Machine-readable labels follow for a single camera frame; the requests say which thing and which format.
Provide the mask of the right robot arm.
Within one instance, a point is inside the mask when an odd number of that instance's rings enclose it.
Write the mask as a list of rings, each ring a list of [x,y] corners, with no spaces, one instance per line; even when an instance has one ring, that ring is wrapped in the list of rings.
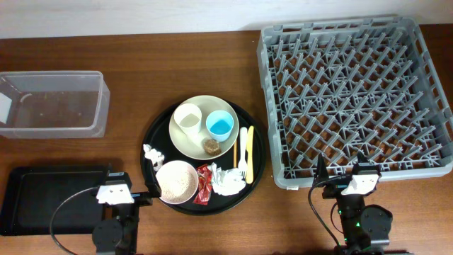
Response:
[[[325,159],[318,155],[314,181],[307,198],[316,218],[336,243],[335,254],[383,254],[384,247],[389,245],[392,213],[380,205],[365,204],[365,197],[376,191],[381,176],[379,166],[358,152],[357,163],[349,174],[331,177]],[[324,199],[336,201],[333,207],[338,209],[344,245],[340,244],[312,202],[316,188],[323,189]]]

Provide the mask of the red candy wrapper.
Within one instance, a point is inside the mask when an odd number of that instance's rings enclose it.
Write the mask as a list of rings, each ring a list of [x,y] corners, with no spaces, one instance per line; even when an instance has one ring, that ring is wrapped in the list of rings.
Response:
[[[198,177],[198,193],[195,196],[194,204],[207,205],[212,192],[212,170],[210,166],[204,164],[196,168]]]

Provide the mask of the white cup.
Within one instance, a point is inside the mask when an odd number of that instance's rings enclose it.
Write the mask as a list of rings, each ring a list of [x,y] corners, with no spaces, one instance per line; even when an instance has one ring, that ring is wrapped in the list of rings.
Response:
[[[195,135],[201,131],[202,111],[192,103],[183,103],[174,112],[174,120],[186,135]]]

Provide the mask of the large white tissue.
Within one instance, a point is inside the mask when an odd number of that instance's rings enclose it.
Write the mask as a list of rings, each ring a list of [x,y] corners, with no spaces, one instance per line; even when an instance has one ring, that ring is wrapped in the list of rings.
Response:
[[[237,168],[222,170],[215,163],[208,165],[207,168],[212,172],[212,188],[221,196],[236,195],[246,187],[243,172]]]

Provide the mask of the small white tissue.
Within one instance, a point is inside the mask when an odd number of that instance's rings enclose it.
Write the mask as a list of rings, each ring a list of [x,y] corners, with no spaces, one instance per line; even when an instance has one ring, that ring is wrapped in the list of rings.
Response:
[[[143,144],[144,157],[151,162],[153,169],[158,171],[164,165],[165,156],[149,144]]]

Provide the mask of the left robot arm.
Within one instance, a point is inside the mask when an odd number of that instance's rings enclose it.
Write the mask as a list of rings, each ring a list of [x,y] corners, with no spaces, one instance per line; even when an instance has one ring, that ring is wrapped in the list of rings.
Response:
[[[83,189],[61,202],[52,214],[49,232],[54,243],[65,253],[73,254],[55,236],[54,221],[59,210],[70,200],[84,193],[94,194],[98,204],[111,210],[111,215],[103,216],[93,228],[91,238],[97,254],[119,255],[136,254],[139,229],[139,209],[151,206],[152,200],[161,197],[161,187],[154,174],[145,174],[147,190],[133,193],[132,181],[128,173],[113,172],[108,165],[105,176],[95,186]]]

